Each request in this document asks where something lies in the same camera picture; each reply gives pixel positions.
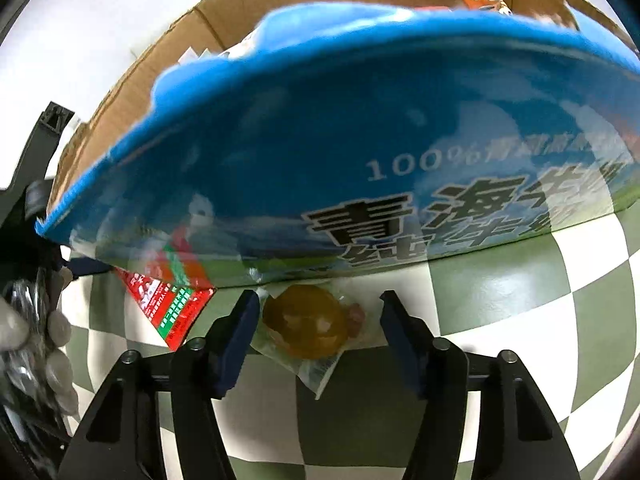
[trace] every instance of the checkered tablecloth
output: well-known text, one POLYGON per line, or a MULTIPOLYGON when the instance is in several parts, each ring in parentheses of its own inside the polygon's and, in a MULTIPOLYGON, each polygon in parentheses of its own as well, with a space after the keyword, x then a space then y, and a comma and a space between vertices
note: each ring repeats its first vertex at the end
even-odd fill
MULTIPOLYGON (((625 443, 640 411, 640 202, 554 234, 404 269, 343 280, 375 312, 395 289, 410 314, 469 351, 522 358, 545 395, 584 480, 625 443)), ((225 315, 241 289, 219 290, 191 336, 225 315)), ((84 412, 118 356, 165 352, 115 275, 63 293, 73 324, 66 347, 84 412)), ((168 395, 160 397, 170 479, 181 478, 168 395)), ((238 385, 214 401, 240 480, 400 479, 424 405, 399 375, 382 331, 347 352, 321 399, 290 372, 251 352, 238 385)), ((479 395, 470 394, 457 479, 470 477, 479 395)), ((71 421, 77 427, 79 417, 71 421)))

